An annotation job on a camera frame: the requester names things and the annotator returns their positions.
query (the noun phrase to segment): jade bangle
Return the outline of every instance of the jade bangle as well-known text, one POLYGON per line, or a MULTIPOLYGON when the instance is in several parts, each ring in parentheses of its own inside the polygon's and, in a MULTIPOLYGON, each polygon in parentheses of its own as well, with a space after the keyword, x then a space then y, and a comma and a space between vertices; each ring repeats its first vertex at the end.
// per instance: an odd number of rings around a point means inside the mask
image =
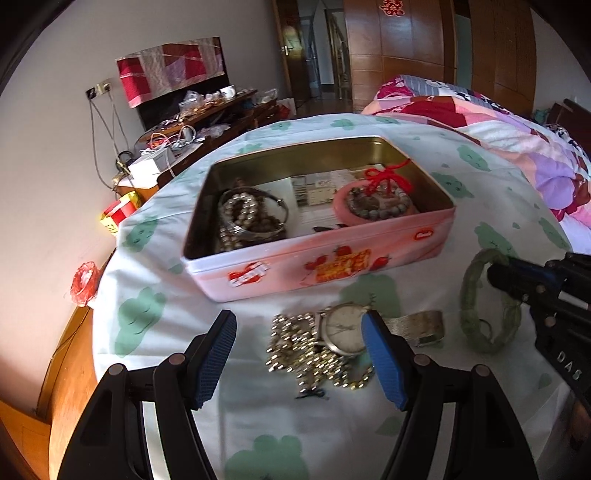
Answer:
POLYGON ((521 324, 521 302, 512 299, 503 292, 503 319, 499 335, 492 340, 480 331, 480 317, 476 311, 477 282, 481 278, 487 264, 499 263, 508 265, 509 259, 498 250, 481 250, 472 260, 464 274, 460 291, 460 325, 468 338, 471 347, 479 353, 497 353, 513 340, 521 324))

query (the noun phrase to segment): metal watch strap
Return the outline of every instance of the metal watch strap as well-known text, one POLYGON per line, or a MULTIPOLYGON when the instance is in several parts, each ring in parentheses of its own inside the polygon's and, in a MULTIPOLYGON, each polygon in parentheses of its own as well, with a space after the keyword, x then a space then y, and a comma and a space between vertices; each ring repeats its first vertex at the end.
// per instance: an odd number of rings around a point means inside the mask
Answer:
POLYGON ((438 342, 445 336, 443 315, 439 310, 385 319, 384 323, 390 333, 403 337, 410 346, 428 345, 438 342))

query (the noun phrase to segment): gold chain necklace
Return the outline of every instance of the gold chain necklace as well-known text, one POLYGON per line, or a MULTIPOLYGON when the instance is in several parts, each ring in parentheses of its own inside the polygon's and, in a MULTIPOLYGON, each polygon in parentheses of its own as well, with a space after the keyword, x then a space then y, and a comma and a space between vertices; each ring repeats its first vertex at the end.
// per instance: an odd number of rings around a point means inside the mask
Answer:
MULTIPOLYGON (((329 310, 326 308, 319 312, 320 321, 329 310)), ((335 387, 357 390, 363 388, 374 375, 374 368, 370 365, 360 380, 349 379, 352 370, 350 359, 334 353, 319 341, 316 316, 312 312, 274 317, 267 353, 269 372, 295 372, 300 394, 304 396, 318 392, 325 380, 331 381, 335 387)))

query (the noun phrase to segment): pink quilt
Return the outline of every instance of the pink quilt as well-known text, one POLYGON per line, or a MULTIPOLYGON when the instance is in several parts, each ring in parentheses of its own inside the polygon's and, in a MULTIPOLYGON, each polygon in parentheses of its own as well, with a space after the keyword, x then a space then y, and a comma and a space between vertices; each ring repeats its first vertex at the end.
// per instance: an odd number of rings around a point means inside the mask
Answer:
POLYGON ((591 227, 591 165, 570 138, 561 138, 471 90, 411 76, 384 84, 363 113, 403 115, 453 129, 518 166, 559 221, 572 215, 591 227))

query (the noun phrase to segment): bed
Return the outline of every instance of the bed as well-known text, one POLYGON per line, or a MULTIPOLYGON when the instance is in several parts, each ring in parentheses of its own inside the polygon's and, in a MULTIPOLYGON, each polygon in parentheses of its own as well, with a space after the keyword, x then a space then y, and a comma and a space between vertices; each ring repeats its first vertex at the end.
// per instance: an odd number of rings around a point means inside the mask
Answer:
MULTIPOLYGON (((371 301, 387 316, 441 310, 446 337, 421 351, 453 368, 489 365, 536 459, 547 456, 543 451, 550 433, 560 424, 569 389, 534 349, 534 325, 525 309, 515 339, 495 355, 473 351, 459 326, 462 277, 482 248, 498 248, 536 263, 562 258, 571 249, 545 197, 528 181, 527 172, 501 154, 501 148, 474 138, 473 131, 425 115, 379 109, 366 113, 378 115, 315 116, 246 133, 177 176, 120 226, 118 248, 96 299, 97 378, 114 363, 143 368, 184 351, 195 335, 208 330, 221 309, 231 309, 238 318, 236 343, 213 399, 194 413, 220 479, 380 477, 404 414, 386 401, 377 380, 359 391, 329 387, 327 399, 296 400, 293 375, 269 373, 265 367, 276 314, 316 311, 347 301, 371 301), (396 145, 454 198, 456 220, 438 257, 226 304, 212 302, 197 288, 180 257, 196 198, 212 164, 282 145, 365 136, 396 145)), ((549 133, 544 135, 555 141, 549 133)), ((518 142, 514 148, 519 153, 518 142)), ((495 328, 501 298, 486 283, 479 285, 478 309, 495 328)), ((167 479, 153 404, 144 404, 144 413, 154 478, 167 479)), ((453 409, 445 411, 443 432, 449 433, 452 421, 453 409)), ((433 478, 445 466, 446 436, 440 440, 433 478)))
POLYGON ((519 167, 561 222, 573 249, 591 253, 589 157, 558 124, 539 125, 472 90, 410 75, 384 83, 363 110, 405 113, 454 128, 519 167))

